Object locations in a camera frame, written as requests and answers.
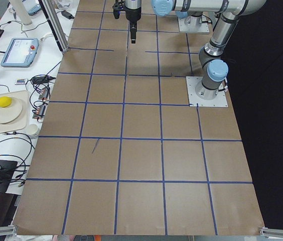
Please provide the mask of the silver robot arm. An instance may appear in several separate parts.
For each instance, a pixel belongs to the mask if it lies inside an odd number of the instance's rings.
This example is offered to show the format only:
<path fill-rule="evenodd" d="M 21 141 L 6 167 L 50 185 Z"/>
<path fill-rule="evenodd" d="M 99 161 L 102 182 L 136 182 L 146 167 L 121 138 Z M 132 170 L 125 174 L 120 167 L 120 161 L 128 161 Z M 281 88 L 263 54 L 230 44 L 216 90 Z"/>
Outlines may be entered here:
<path fill-rule="evenodd" d="M 199 51 L 199 60 L 204 71 L 202 80 L 196 85 L 196 94 L 204 100 L 213 100 L 220 84 L 226 79 L 228 65 L 220 59 L 240 16 L 259 10 L 265 1 L 152 1 L 157 16 L 167 16 L 174 11 L 178 17 L 179 30 L 184 33 L 208 34 L 209 27 L 204 12 L 217 14 L 212 22 L 213 35 Z"/>

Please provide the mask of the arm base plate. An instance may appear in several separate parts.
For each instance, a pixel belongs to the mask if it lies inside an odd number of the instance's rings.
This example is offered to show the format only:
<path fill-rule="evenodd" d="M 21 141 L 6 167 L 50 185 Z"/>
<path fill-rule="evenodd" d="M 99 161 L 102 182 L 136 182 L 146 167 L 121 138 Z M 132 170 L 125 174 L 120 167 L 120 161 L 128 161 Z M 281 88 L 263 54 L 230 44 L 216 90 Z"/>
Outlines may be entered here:
<path fill-rule="evenodd" d="M 187 76 L 189 106 L 228 107 L 222 83 L 216 90 L 208 90 L 202 85 L 201 76 Z"/>
<path fill-rule="evenodd" d="M 202 12 L 182 13 L 178 16 L 179 32 L 209 34 L 209 26 Z"/>

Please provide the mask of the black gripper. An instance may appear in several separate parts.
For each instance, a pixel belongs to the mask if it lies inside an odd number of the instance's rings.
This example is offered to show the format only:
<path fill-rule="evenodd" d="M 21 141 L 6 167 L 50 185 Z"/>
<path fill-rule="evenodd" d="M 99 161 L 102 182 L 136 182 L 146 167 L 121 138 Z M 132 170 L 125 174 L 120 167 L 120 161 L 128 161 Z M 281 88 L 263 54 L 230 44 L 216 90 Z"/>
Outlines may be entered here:
<path fill-rule="evenodd" d="M 129 31 L 131 43 L 136 43 L 137 21 L 141 19 L 142 1 L 141 0 L 126 0 L 125 1 L 125 16 L 129 20 Z"/>

